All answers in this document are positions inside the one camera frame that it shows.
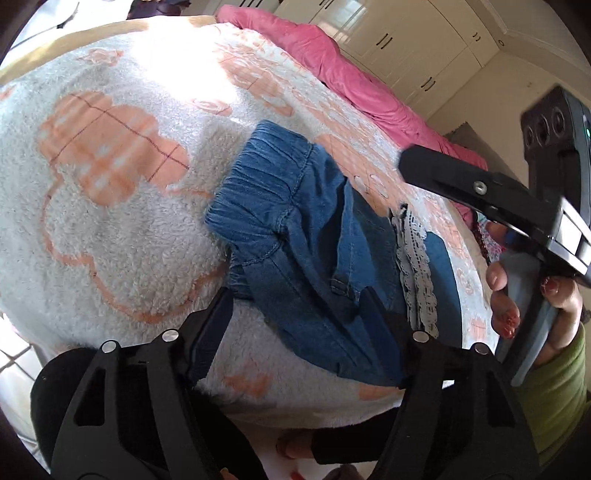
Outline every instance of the green sleeve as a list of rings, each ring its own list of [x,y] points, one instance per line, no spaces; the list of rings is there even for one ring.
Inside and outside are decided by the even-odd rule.
[[[530,371],[517,397],[525,413],[540,464],[545,465],[567,442],[586,411],[585,333],[555,359]]]

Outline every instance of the hand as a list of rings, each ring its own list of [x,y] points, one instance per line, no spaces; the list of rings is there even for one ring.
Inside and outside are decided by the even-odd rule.
[[[504,243],[507,227],[498,223],[489,223],[487,230],[499,244]],[[517,305],[501,290],[507,285],[507,274],[499,262],[491,264],[486,270],[486,282],[492,290],[492,328],[501,337],[512,339],[515,329],[519,326],[519,309]],[[568,347],[579,330],[583,299],[579,286],[570,278],[548,277],[540,285],[542,295],[555,308],[560,309],[548,339],[534,362],[540,367]]]

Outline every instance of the bed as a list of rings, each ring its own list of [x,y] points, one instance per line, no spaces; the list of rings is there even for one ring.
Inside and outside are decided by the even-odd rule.
[[[246,10],[70,34],[0,72],[0,309],[49,356],[178,327],[223,284],[225,246],[203,216],[267,118],[324,146],[378,213],[412,206],[446,243],[463,346],[494,348],[470,213],[396,169],[410,143],[485,163],[429,129],[315,26]],[[235,419],[283,428],[357,423],[403,395],[300,359],[243,301],[199,388]]]

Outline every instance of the tiled floor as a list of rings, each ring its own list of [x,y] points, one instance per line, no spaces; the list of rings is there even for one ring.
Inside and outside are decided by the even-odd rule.
[[[30,393],[41,364],[31,345],[0,317],[0,408],[29,451],[45,466],[31,424]]]

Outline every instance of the gray fabric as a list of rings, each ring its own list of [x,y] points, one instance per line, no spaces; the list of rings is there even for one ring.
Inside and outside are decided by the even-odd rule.
[[[483,139],[481,139],[468,122],[445,135],[450,142],[478,153],[488,163],[489,171],[504,173],[517,180],[515,173],[504,160]]]

